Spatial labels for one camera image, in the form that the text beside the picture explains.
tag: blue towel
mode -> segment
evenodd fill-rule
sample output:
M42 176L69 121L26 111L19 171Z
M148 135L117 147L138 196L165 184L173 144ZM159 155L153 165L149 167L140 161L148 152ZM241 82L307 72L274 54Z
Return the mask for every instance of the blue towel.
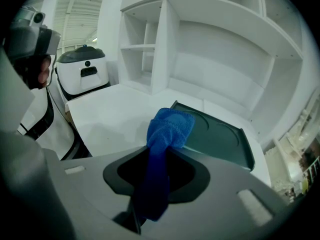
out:
M157 221L167 209L170 185L166 149L182 148L194 124L192 115L170 108L161 108L151 120L146 135L150 149L146 174L132 198L140 217Z

